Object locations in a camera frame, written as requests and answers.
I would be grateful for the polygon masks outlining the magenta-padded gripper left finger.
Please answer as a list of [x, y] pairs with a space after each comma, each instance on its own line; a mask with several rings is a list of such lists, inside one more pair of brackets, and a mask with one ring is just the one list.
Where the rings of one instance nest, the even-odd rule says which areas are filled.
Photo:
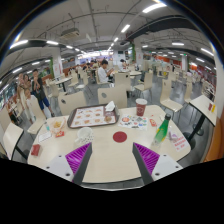
[[91, 154], [92, 144], [87, 143], [67, 155], [56, 156], [46, 165], [45, 170], [76, 185], [81, 185]]

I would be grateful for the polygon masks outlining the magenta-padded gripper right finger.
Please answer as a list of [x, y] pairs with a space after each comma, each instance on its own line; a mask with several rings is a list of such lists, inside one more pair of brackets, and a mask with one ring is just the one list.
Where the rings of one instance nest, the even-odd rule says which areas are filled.
[[132, 153], [145, 185], [182, 169], [182, 166], [169, 155], [159, 155], [138, 143], [133, 144]]

